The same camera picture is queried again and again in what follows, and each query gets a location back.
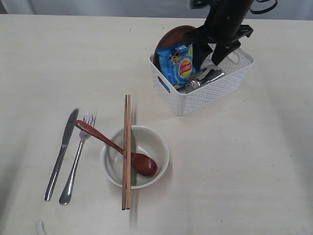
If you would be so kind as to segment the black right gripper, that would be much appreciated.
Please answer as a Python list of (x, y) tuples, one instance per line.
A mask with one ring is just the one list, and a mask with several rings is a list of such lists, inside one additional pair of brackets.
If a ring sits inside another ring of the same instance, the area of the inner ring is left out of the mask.
[(196, 70), (200, 70), (213, 51), (207, 43), (216, 44), (211, 60), (217, 66), (230, 53), (229, 44), (252, 35), (253, 29), (242, 24), (249, 10), (249, 7), (211, 7), (204, 24), (184, 34), (184, 44), (192, 44), (192, 64)]

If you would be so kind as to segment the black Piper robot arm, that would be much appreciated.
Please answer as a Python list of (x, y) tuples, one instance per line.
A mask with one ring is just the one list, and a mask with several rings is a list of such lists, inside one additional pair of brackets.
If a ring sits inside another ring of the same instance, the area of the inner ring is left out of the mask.
[(192, 64), (199, 70), (204, 60), (212, 55), (214, 65), (221, 63), (240, 46), (240, 39), (250, 37), (253, 29), (242, 24), (253, 1), (211, 0), (204, 24), (183, 36), (186, 46), (193, 47)]

